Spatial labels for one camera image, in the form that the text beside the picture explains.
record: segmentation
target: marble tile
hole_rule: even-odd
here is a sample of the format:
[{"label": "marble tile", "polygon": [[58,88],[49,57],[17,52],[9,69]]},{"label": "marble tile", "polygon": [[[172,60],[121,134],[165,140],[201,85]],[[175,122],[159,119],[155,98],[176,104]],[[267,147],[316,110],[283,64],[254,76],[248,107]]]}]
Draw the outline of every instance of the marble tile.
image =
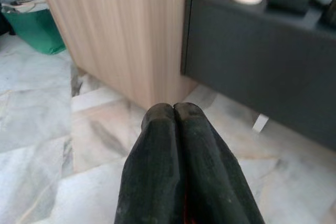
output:
[{"label": "marble tile", "polygon": [[111,224],[125,158],[63,179],[48,219],[35,224]]},{"label": "marble tile", "polygon": [[0,36],[0,93],[68,84],[72,61],[64,56],[41,54],[17,36]]},{"label": "marble tile", "polygon": [[64,50],[56,55],[53,55],[54,57],[57,57],[59,59],[62,59],[64,61],[67,61],[67,62],[70,62],[70,63],[73,63],[73,60],[72,60],[72,57],[69,53],[68,50]]},{"label": "marble tile", "polygon": [[324,215],[322,224],[335,224],[336,223],[336,201],[329,209],[329,211]]},{"label": "marble tile", "polygon": [[302,157],[282,157],[260,193],[266,223],[321,223],[336,200],[336,173]]},{"label": "marble tile", "polygon": [[69,85],[71,63],[55,56],[34,54],[17,73],[12,89],[45,89]]},{"label": "marble tile", "polygon": [[1,224],[25,224],[49,217],[62,176],[67,139],[0,154]]},{"label": "marble tile", "polygon": [[1,118],[0,153],[70,134],[70,106],[70,85],[11,92]]},{"label": "marble tile", "polygon": [[0,94],[0,134],[4,124],[4,113],[7,109],[10,92],[10,90],[7,90]]},{"label": "marble tile", "polygon": [[71,137],[75,173],[127,156],[139,136],[144,113],[126,99],[74,113]]},{"label": "marble tile", "polygon": [[250,186],[251,192],[257,204],[261,201],[261,192],[265,187],[267,176],[276,168],[277,158],[245,159],[239,158],[238,162]]},{"label": "marble tile", "polygon": [[71,101],[71,109],[74,113],[91,107],[100,106],[108,102],[118,101],[122,98],[123,96],[121,94],[110,88],[99,88],[97,90],[73,97]]}]

